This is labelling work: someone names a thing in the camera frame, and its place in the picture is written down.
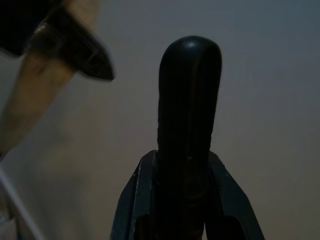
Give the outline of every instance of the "dark object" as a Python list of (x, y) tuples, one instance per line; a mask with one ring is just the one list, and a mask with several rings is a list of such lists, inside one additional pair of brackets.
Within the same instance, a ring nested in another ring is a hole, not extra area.
[(3, 0), (0, 6), (0, 48), (15, 57), (31, 48), (59, 57), (87, 76), (115, 78), (103, 46), (64, 8), (63, 0)]
[(250, 202), (210, 152), (222, 69), (219, 47), (189, 36), (159, 71), (158, 147), (140, 161), (116, 209), (111, 240), (264, 240)]

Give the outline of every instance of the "black clamp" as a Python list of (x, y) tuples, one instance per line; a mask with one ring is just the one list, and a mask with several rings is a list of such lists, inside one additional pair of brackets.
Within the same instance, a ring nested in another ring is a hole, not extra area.
[(210, 152), (222, 70), (203, 37), (172, 43), (159, 71), (158, 148), (124, 188), (111, 240), (264, 240), (250, 202)]

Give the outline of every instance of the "blurry object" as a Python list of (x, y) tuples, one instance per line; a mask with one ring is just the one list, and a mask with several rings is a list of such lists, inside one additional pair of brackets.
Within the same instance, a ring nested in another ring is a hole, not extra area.
[[(67, 23), (66, 25), (61, 23), (61, 26), (66, 27), (64, 28), (64, 31), (67, 31), (70, 26), (72, 26), (71, 28), (74, 28), (75, 34), (71, 35), (72, 39), (76, 40), (75, 36), (81, 36), (86, 30), (81, 27), (79, 28), (81, 30), (79, 30), (72, 25), (72, 23), (69, 25), (68, 23), (71, 21), (70, 16), (77, 18), (83, 26), (86, 26), (86, 28), (89, 28), (88, 30), (90, 30), (95, 23), (99, 10), (99, 2), (99, 0), (74, 0), (65, 5), (66, 13), (60, 16), (64, 16), (68, 20), (64, 22)], [(58, 20), (55, 20), (54, 18), (50, 20), (50, 22), (53, 23), (52, 29), (55, 29), (55, 27), (59, 25), (58, 23), (55, 23), (56, 21)], [(48, 32), (54, 33), (55, 30), (48, 30)], [(0, 117), (0, 155), (2, 154), (2, 158), (5, 153), (10, 151), (27, 136), (50, 104), (56, 99), (63, 87), (75, 74), (75, 67), (67, 64), (59, 53), (59, 50), (62, 49), (60, 47), (64, 44), (59, 45), (55, 43), (53, 46), (49, 44), (46, 45), (44, 41), (48, 40), (48, 38), (46, 38), (47, 35), (40, 34), (40, 32), (32, 38), (30, 43), (31, 47), (26, 50), (18, 79), (15, 82), (12, 93)], [(56, 36), (68, 36), (64, 35), (63, 31), (57, 32)], [(92, 39), (88, 40), (87, 35), (82, 35), (82, 37), (83, 38), (80, 39), (80, 41), (89, 43), (85, 45), (88, 46), (88, 48), (85, 47), (84, 50), (89, 52), (93, 51), (95, 48), (90, 48), (93, 46)], [(74, 45), (79, 47), (79, 43), (77, 42), (74, 42)], [(101, 52), (95, 52), (93, 57), (88, 56), (89, 58), (87, 61), (85, 61), (85, 56), (77, 57), (77, 59), (81, 59), (84, 66), (89, 66), (92, 63), (92, 66), (94, 66), (95, 69), (94, 71), (97, 71), (92, 72), (92, 74), (101, 76), (105, 73), (105, 71), (101, 70), (101, 62), (98, 62), (97, 65), (95, 65), (94, 62), (90, 62), (90, 57), (96, 61), (96, 56), (99, 56), (99, 54), (103, 55)]]
[(16, 220), (14, 218), (0, 225), (0, 239), (18, 239), (17, 225)]
[(0, 196), (5, 203), (6, 221), (0, 224), (0, 239), (44, 239), (6, 174), (0, 169)]
[(0, 192), (0, 225), (6, 223), (10, 219), (8, 204), (5, 197)]
[(63, 0), (5, 0), (1, 4), (0, 48), (19, 57), (31, 43), (34, 50), (63, 59), (89, 77), (114, 79), (109, 55), (66, 10)]

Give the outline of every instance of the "white wall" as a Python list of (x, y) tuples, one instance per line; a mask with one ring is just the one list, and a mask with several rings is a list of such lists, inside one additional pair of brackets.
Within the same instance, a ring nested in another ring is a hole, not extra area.
[[(161, 57), (187, 35), (221, 48), (211, 149), (247, 193), (265, 238), (317, 239), (320, 3), (102, 1), (97, 34), (116, 80), (74, 77), (2, 166), (48, 239), (108, 239), (123, 187), (157, 148)], [(0, 67), (4, 98), (18, 61), (2, 57)]]

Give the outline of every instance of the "black plastic grip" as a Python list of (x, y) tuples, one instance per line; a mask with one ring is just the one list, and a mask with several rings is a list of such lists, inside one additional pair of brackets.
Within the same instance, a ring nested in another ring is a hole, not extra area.
[(201, 239), (221, 70), (219, 47), (199, 36), (175, 41), (161, 60), (155, 214), (161, 239)]

